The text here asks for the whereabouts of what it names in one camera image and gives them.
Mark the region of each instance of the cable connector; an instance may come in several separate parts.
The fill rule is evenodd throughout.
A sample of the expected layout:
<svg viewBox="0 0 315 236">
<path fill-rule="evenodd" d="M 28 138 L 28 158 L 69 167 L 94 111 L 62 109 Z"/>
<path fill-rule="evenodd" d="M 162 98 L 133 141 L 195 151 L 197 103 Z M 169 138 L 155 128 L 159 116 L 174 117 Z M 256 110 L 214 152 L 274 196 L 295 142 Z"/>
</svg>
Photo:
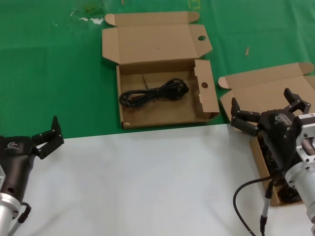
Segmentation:
<svg viewBox="0 0 315 236">
<path fill-rule="evenodd" d="M 262 235 L 265 234 L 265 225 L 267 224 L 267 219 L 267 216 L 260 216 L 260 231 Z"/>
<path fill-rule="evenodd" d="M 270 181 L 266 189 L 264 208 L 262 209 L 262 214 L 260 217 L 260 231 L 262 235 L 265 235 L 265 225 L 267 224 L 267 219 L 268 219 L 267 215 L 268 215 L 270 200 L 272 198 L 273 187 L 274 187 L 274 182 Z"/>
</svg>

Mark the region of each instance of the hole in box flap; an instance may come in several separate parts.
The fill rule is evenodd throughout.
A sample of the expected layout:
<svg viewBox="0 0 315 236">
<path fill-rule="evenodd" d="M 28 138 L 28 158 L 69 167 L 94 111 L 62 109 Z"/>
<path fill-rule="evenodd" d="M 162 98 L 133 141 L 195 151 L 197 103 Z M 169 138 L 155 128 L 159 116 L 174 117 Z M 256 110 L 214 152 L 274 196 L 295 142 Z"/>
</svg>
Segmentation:
<svg viewBox="0 0 315 236">
<path fill-rule="evenodd" d="M 206 36 L 201 35 L 201 36 L 198 37 L 198 40 L 199 41 L 204 41 L 206 38 L 207 38 Z"/>
<path fill-rule="evenodd" d="M 201 86 L 206 89 L 208 87 L 208 84 L 206 82 L 202 82 Z"/>
</svg>

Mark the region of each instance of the black cable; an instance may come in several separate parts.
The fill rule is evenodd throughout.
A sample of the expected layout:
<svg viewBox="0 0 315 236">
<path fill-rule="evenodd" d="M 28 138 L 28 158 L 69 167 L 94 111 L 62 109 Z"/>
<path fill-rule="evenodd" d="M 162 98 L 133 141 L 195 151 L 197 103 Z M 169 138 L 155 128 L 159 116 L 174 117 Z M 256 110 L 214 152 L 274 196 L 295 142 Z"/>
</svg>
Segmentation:
<svg viewBox="0 0 315 236">
<path fill-rule="evenodd" d="M 18 222 L 20 224 L 23 224 L 24 221 L 26 221 L 26 219 L 28 218 L 32 208 L 31 208 L 31 206 L 28 203 L 22 203 L 21 205 L 26 207 L 24 212 L 18 218 Z"/>
<path fill-rule="evenodd" d="M 281 199 L 281 201 L 285 203 L 295 203 L 301 200 L 301 197 L 297 190 L 291 188 L 288 184 L 286 184 L 279 190 L 278 196 Z"/>
<path fill-rule="evenodd" d="M 234 193 L 234 196 L 233 196 L 233 206 L 234 206 L 234 209 L 235 209 L 235 212 L 236 214 L 238 215 L 238 217 L 240 218 L 241 222 L 243 223 L 243 225 L 246 227 L 246 229 L 250 232 L 250 234 L 252 236 L 256 236 L 253 231 L 250 229 L 250 227 L 246 224 L 245 220 L 242 218 L 241 214 L 239 213 L 238 209 L 237 209 L 237 206 L 236 206 L 236 197 L 237 197 L 237 194 L 246 186 L 248 185 L 251 185 L 253 183 L 259 183 L 259 182 L 263 182 L 263 181 L 266 181 L 266 180 L 270 180 L 272 177 L 271 176 L 268 176 L 268 177 L 265 177 L 265 178 L 258 178 L 258 179 L 254 179 L 252 181 L 249 181 L 247 183 L 244 183 L 242 184 Z"/>
<path fill-rule="evenodd" d="M 181 99 L 189 91 L 188 86 L 182 79 L 171 79 L 159 88 L 130 90 L 123 92 L 119 102 L 126 107 L 141 107 L 147 102 L 160 98 L 170 100 Z"/>
<path fill-rule="evenodd" d="M 272 178 L 274 178 L 272 180 L 272 183 L 274 183 L 277 179 L 276 177 L 279 177 L 281 176 L 282 172 L 287 170 L 290 166 L 291 166 L 291 163 L 293 162 L 294 160 L 294 157 L 295 157 L 295 153 L 290 157 L 289 161 L 288 161 L 288 164 L 287 166 L 284 166 L 282 169 L 279 169 L 277 173 L 274 173 L 272 174 L 271 176 L 268 176 L 268 177 L 264 177 L 264 178 L 258 178 L 258 179 L 254 179 L 252 181 L 249 181 L 247 183 L 244 183 L 242 184 L 234 193 L 234 196 L 233 196 L 233 206 L 234 206 L 234 209 L 235 209 L 235 212 L 236 214 L 238 215 L 238 217 L 240 218 L 241 222 L 243 223 L 243 225 L 246 227 L 246 229 L 250 232 L 250 234 L 252 236 L 256 236 L 253 231 L 250 229 L 250 227 L 246 224 L 246 222 L 244 221 L 244 219 L 242 218 L 241 214 L 239 213 L 237 207 L 236 207 L 236 197 L 237 197 L 237 194 L 246 186 L 250 185 L 250 184 L 253 184 L 253 183 L 259 183 L 259 182 L 263 182 L 263 181 L 266 181 L 266 180 L 270 180 Z"/>
</svg>

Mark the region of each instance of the small debris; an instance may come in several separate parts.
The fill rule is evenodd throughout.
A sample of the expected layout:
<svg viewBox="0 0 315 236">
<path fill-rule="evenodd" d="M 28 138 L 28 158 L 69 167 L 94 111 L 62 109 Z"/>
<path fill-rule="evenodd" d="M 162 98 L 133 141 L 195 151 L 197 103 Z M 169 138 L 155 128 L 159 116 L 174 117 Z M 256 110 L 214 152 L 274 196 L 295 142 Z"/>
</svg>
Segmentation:
<svg viewBox="0 0 315 236">
<path fill-rule="evenodd" d="M 103 22 L 103 18 L 90 18 L 91 21 L 93 21 L 94 24 L 100 25 Z"/>
<path fill-rule="evenodd" d="M 247 47 L 246 52 L 245 52 L 245 55 L 248 56 L 248 53 L 249 53 L 249 52 L 250 52 L 250 48 Z"/>
</svg>

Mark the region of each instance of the black charging cable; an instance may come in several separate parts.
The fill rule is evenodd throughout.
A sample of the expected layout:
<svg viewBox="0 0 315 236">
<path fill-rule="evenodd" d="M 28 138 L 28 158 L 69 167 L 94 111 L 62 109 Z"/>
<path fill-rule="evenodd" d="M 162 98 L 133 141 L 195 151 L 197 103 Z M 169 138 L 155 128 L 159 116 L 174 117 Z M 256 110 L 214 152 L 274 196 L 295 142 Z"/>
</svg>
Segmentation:
<svg viewBox="0 0 315 236">
<path fill-rule="evenodd" d="M 291 188 L 288 184 L 279 190 L 278 196 L 285 203 L 296 203 L 301 200 L 298 191 L 295 188 Z"/>
<path fill-rule="evenodd" d="M 261 235 L 262 236 L 265 236 L 265 225 L 267 223 L 267 213 L 268 213 L 268 208 L 269 208 L 269 203 L 270 203 L 270 200 L 268 201 L 268 207 L 267 209 L 265 209 L 265 205 L 266 205 L 266 198 L 269 198 L 271 199 L 272 197 L 272 189 L 273 189 L 273 186 L 274 186 L 274 182 L 282 177 L 282 172 L 284 170 L 287 170 L 290 166 L 291 166 L 291 163 L 293 162 L 294 160 L 294 154 L 289 158 L 289 161 L 288 161 L 288 164 L 287 166 L 284 166 L 283 168 L 281 169 L 278 169 L 277 173 L 274 173 L 272 174 L 271 176 L 268 176 L 268 177 L 264 177 L 264 178 L 258 178 L 258 179 L 254 179 L 252 181 L 249 181 L 247 183 L 244 183 L 242 184 L 238 189 L 236 189 L 235 193 L 234 193 L 234 196 L 233 196 L 233 206 L 234 206 L 234 209 L 235 209 L 235 212 L 236 214 L 238 215 L 238 217 L 240 218 L 241 222 L 243 223 L 243 225 L 245 226 L 245 228 L 250 232 L 250 234 L 252 236 L 256 236 L 254 234 L 254 232 L 250 229 L 250 227 L 246 224 L 245 220 L 242 218 L 240 212 L 238 211 L 237 209 L 237 206 L 236 206 L 236 197 L 238 195 L 238 193 L 246 186 L 248 185 L 251 185 L 253 183 L 259 183 L 259 182 L 264 182 L 264 181 L 267 181 L 267 180 L 270 180 L 272 179 L 272 181 L 269 182 L 268 184 L 268 187 L 266 189 L 266 192 L 265 192 L 265 203 L 264 203 L 264 209 L 263 209 L 263 213 L 262 213 L 262 216 L 260 217 L 260 230 L 261 230 Z"/>
<path fill-rule="evenodd" d="M 171 79 L 159 88 L 130 90 L 123 92 L 119 102 L 125 107 L 141 107 L 149 101 L 167 98 L 170 100 L 181 99 L 189 91 L 182 79 Z"/>
</svg>

